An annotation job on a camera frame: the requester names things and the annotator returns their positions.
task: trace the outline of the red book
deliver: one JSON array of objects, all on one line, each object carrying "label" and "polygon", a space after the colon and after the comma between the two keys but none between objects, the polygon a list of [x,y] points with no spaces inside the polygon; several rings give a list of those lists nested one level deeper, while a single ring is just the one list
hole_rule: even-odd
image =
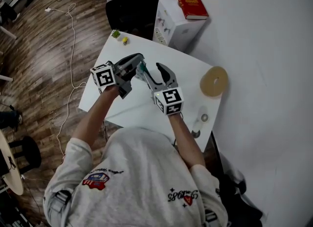
[{"label": "red book", "polygon": [[209,16],[201,0],[178,0],[178,2],[186,19],[205,20]]}]

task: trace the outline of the white t-shirt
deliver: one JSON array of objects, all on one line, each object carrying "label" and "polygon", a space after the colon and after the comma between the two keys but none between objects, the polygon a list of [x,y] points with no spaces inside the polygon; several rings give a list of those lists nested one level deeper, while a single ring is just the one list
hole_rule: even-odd
[{"label": "white t-shirt", "polygon": [[[55,193],[72,196],[60,213]],[[72,138],[44,197],[48,222],[69,227],[227,226],[217,178],[202,165],[188,170],[168,138],[138,128],[116,131],[101,163],[88,144]]]}]

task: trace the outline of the red heart graphic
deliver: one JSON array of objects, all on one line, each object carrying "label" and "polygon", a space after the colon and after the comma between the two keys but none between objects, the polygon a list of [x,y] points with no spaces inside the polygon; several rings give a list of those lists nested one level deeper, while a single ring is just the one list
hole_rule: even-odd
[{"label": "red heart graphic", "polygon": [[192,197],[190,196],[184,196],[184,200],[186,203],[188,203],[188,205],[192,205]]}]

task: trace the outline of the brown tape roll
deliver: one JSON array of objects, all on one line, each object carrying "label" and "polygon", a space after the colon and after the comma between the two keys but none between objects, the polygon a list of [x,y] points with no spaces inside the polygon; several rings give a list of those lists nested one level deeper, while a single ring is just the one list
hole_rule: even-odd
[{"label": "brown tape roll", "polygon": [[226,89],[228,75],[225,69],[219,66],[212,67],[200,81],[200,89],[206,96],[219,96]]}]

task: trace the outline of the small plant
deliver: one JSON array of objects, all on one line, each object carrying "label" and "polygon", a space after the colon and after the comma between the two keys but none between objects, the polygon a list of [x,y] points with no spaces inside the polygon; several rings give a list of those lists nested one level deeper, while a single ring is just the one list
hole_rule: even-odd
[{"label": "small plant", "polygon": [[118,38],[120,34],[121,34],[121,33],[119,32],[118,29],[114,29],[114,30],[113,30],[113,33],[112,33],[112,36],[113,36],[114,38]]}]

